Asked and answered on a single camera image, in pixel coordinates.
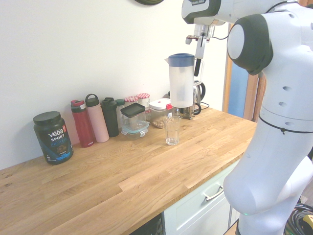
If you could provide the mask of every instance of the cable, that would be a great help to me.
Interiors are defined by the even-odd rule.
[[[227,35],[227,37],[224,37],[224,38],[217,38],[217,37],[211,37],[211,38],[215,38],[215,39],[218,39],[218,40],[224,40],[224,39],[228,38],[228,35]]]
[[[313,215],[313,207],[298,203],[295,210],[291,213],[287,220],[285,233],[288,232],[293,235],[311,235],[313,234],[312,228],[303,221],[306,215]]]
[[[210,107],[210,105],[209,105],[209,104],[204,103],[204,102],[202,102],[202,101],[201,101],[201,104],[205,104],[205,105],[207,105],[207,107],[205,107],[205,108],[203,108],[203,109],[207,109],[207,108],[209,108],[209,107]]]
[[[288,1],[282,1],[282,2],[280,2],[280,3],[278,3],[278,4],[276,4],[276,5],[274,5],[274,6],[272,6],[266,13],[268,13],[268,12],[270,12],[272,9],[274,9],[275,7],[277,7],[277,6],[279,6],[279,5],[281,5],[281,4],[285,4],[285,3],[298,3],[296,0],[288,0]]]

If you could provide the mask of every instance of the stainless steel kettle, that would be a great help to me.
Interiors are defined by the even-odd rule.
[[[199,81],[194,82],[194,111],[198,113],[199,106],[201,104],[201,100],[203,100],[205,96],[205,85],[203,82],[199,84]]]

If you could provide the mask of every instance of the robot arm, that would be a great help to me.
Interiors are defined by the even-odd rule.
[[[198,44],[212,37],[204,29],[235,23],[228,55],[250,74],[267,76],[256,132],[224,192],[241,213],[241,235],[282,235],[313,176],[306,157],[313,143],[313,10],[294,0],[185,0],[182,15],[202,25]],[[202,41],[197,51],[203,50]]]
[[[210,41],[211,37],[213,37],[215,26],[222,25],[225,22],[235,23],[238,19],[248,15],[266,13],[271,7],[281,2],[284,1],[184,0],[181,11],[182,18],[186,23],[196,25],[194,35],[189,35],[186,38],[187,44],[190,44],[193,39],[198,41],[195,54],[195,57],[197,58],[195,76],[198,76],[199,74],[200,62],[201,59],[203,59],[205,44]],[[259,35],[261,38],[264,38],[262,35],[263,30],[253,29],[253,31],[255,33],[255,38],[258,38]]]

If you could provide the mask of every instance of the red water bottle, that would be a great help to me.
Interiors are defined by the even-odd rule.
[[[92,146],[94,137],[85,102],[83,100],[72,100],[70,107],[81,147],[87,148]]]

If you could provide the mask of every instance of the cabinet door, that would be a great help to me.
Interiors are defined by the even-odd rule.
[[[194,222],[180,235],[223,235],[227,231],[230,205],[226,198]]]

